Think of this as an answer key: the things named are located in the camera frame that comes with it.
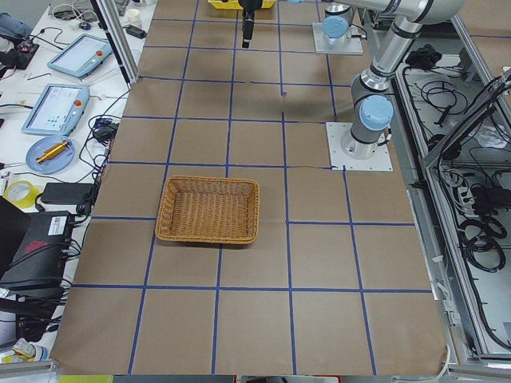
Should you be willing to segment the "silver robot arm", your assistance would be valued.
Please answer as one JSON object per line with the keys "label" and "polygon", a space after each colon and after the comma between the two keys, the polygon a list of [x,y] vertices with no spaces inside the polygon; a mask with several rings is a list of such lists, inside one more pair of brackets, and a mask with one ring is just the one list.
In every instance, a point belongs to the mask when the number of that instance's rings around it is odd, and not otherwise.
{"label": "silver robot arm", "polygon": [[322,31],[323,39],[330,49],[352,38],[358,38],[357,34],[352,33],[354,18],[353,6],[339,2],[330,2],[326,5]]}
{"label": "silver robot arm", "polygon": [[354,120],[350,131],[341,139],[341,147],[349,157],[367,160],[374,155],[379,137],[393,118],[394,106],[386,92],[412,42],[424,25],[438,24],[452,18],[465,3],[434,0],[345,3],[355,8],[395,15],[370,66],[356,76],[351,84]]}

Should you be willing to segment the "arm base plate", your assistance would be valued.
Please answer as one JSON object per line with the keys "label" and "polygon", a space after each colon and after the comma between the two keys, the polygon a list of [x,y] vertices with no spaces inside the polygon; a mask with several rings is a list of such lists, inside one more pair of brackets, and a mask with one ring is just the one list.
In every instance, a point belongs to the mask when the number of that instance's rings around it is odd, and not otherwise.
{"label": "arm base plate", "polygon": [[323,24],[315,22],[312,24],[315,52],[323,54],[338,55],[362,55],[362,39],[356,26],[351,25],[350,29],[338,39],[329,38],[323,32]]}
{"label": "arm base plate", "polygon": [[331,168],[339,171],[392,172],[386,136],[374,144],[360,144],[351,136],[352,123],[327,122]]}

